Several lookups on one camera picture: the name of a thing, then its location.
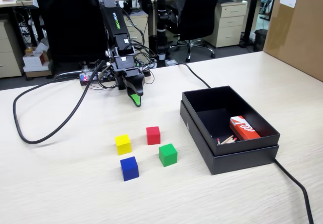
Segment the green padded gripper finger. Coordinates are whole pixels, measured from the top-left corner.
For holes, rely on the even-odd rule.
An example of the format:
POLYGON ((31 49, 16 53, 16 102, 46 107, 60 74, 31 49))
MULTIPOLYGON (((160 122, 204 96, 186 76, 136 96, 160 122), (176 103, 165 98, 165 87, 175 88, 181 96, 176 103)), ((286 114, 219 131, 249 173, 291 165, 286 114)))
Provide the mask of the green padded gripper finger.
POLYGON ((142 85, 126 85, 128 96, 131 98, 136 107, 141 106, 142 85))

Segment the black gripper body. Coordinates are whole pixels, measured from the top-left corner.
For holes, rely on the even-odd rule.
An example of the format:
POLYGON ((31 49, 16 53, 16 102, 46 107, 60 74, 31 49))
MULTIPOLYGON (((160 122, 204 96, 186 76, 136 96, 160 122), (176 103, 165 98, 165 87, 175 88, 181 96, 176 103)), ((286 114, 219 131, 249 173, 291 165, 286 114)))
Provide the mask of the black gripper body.
POLYGON ((133 68, 122 68, 122 69, 115 69, 115 80, 116 83, 119 87, 121 88, 125 88, 126 89, 126 85, 124 82, 124 77, 126 76, 126 71, 127 70, 139 70, 138 67, 133 67, 133 68))

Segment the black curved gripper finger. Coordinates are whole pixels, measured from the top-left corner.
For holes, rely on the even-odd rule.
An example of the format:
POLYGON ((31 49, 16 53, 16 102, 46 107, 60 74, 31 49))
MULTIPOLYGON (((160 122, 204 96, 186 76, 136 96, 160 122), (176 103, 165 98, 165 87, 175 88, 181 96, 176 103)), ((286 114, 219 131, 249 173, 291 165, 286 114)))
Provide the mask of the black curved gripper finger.
POLYGON ((124 82, 128 95, 143 95, 144 74, 140 70, 127 70, 124 82))

